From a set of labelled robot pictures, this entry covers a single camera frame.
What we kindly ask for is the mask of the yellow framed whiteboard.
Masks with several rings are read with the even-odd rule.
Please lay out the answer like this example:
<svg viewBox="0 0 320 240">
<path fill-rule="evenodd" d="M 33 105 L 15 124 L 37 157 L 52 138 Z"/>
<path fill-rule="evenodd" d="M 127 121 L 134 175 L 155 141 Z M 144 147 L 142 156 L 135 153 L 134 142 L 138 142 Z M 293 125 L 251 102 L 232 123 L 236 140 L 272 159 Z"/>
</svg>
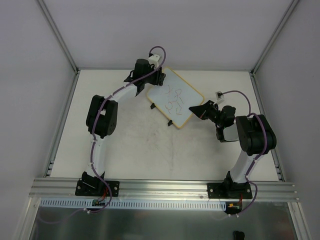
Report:
<svg viewBox="0 0 320 240">
<path fill-rule="evenodd" d="M 202 105 L 205 97 L 172 69 L 166 67 L 163 73 L 163 85 L 151 87 L 146 96 L 175 127 L 180 129 L 193 114 L 189 108 Z"/>
</svg>

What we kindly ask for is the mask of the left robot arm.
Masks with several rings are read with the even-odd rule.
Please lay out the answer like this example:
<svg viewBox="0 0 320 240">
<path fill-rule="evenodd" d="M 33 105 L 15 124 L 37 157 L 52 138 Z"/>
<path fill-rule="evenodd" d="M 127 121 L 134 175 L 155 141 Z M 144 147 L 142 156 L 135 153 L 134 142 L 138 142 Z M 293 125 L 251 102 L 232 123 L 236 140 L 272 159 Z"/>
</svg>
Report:
<svg viewBox="0 0 320 240">
<path fill-rule="evenodd" d="M 149 54 L 148 59 L 140 58 L 134 69 L 124 80 L 124 86 L 108 97 L 94 95 L 91 99 L 86 126 L 90 136 L 90 159 L 87 168 L 78 180 L 75 190 L 77 196 L 114 196 L 116 192 L 108 189 L 114 183 L 104 183 L 107 139 L 117 126 L 120 102 L 139 95 L 146 84 L 162 86 L 166 74 L 159 64 L 160 55 Z"/>
</svg>

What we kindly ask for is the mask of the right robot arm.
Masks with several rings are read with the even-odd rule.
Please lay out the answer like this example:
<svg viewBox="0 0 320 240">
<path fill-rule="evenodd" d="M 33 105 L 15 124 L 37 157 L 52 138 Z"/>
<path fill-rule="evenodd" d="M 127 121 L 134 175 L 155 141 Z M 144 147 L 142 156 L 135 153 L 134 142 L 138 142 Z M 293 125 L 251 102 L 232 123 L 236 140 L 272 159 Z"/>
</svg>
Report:
<svg viewBox="0 0 320 240">
<path fill-rule="evenodd" d="M 240 155 L 221 183 L 208 183 L 209 199 L 252 199 L 249 176 L 258 161 L 277 145 L 277 138 L 263 114 L 250 113 L 236 116 L 236 108 L 230 105 L 219 109 L 209 100 L 189 110 L 201 120 L 215 123 L 216 137 L 221 143 L 240 144 Z"/>
</svg>

